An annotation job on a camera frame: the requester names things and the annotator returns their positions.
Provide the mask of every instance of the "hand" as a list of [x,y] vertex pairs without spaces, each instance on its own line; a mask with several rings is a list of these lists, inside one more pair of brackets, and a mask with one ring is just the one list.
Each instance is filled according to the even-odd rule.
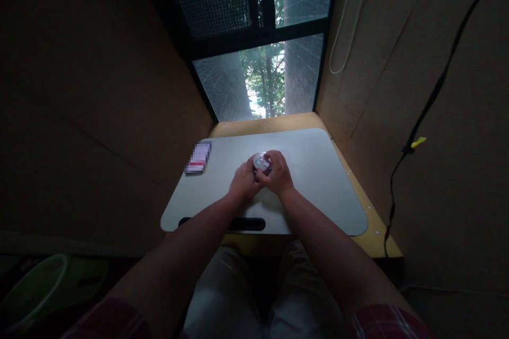
[[274,192],[278,197],[286,191],[293,189],[292,176],[286,165],[286,159],[279,151],[268,151],[265,155],[272,163],[272,171],[266,176],[259,168],[256,170],[258,181]]
[[237,168],[228,192],[232,195],[242,197],[243,200],[252,199],[264,187],[262,183],[256,182],[253,172],[253,158],[254,155]]

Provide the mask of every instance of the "pixelated card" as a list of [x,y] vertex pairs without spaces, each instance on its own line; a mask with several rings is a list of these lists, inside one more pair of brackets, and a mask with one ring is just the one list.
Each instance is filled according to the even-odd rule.
[[186,165],[186,174],[200,174],[205,171],[205,165],[207,164],[212,150],[211,141],[201,141],[195,145],[195,149],[192,151],[191,159]]

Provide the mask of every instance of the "tree trunk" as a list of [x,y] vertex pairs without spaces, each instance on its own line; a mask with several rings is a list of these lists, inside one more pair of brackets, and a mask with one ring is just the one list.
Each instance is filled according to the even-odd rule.
[[[267,94],[267,86],[265,85],[265,75],[264,75],[264,68],[262,66],[262,64],[260,64],[260,76],[261,76],[261,86],[263,87],[263,91],[264,91],[264,98],[263,100],[264,101],[267,101],[267,97],[268,97],[268,94]],[[268,107],[268,102],[265,102],[266,106],[265,106],[265,118],[270,118],[270,110],[269,110],[269,107]]]
[[265,68],[267,69],[267,84],[270,92],[267,92],[268,95],[268,104],[270,109],[270,117],[273,118],[276,116],[276,109],[274,109],[274,97],[276,96],[276,84],[274,83],[272,77],[272,57],[265,53]]
[[273,118],[276,116],[276,109],[274,109],[274,102],[270,101],[270,117]]

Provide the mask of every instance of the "beige wall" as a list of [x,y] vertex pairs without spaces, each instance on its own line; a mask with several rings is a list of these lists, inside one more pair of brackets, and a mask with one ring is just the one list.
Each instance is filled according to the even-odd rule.
[[0,10],[0,228],[152,247],[213,122],[150,0],[0,0]]
[[[317,112],[386,222],[390,174],[472,1],[365,0],[346,68],[333,75],[344,0],[336,2]],[[408,282],[509,290],[508,5],[481,0],[418,132],[428,141],[396,175],[393,235]],[[357,6],[350,0],[334,70]]]

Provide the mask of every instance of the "tree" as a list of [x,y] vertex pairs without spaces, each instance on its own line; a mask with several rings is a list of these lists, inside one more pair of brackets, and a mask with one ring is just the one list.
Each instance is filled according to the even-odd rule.
[[[276,25],[283,25],[284,0],[275,0]],[[263,25],[261,0],[258,0],[260,23]],[[285,114],[285,63],[282,42],[240,52],[246,87],[254,92],[265,118]],[[260,116],[252,110],[253,118]]]
[[254,91],[265,118],[285,114],[285,73],[283,43],[265,45],[240,52],[245,83]]

